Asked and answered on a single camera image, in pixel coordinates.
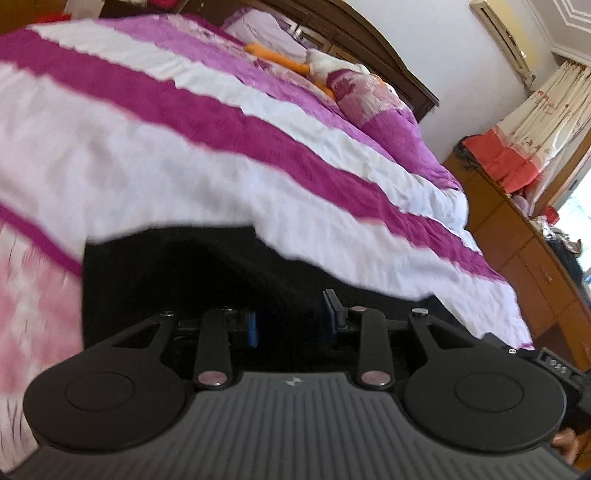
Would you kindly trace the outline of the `person's right hand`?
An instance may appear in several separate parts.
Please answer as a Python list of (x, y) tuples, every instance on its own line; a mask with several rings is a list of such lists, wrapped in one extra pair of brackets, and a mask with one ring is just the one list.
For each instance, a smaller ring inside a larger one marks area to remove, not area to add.
[(579, 440), (572, 429), (559, 431), (553, 437), (551, 446), (560, 453), (568, 464), (574, 464), (579, 451)]

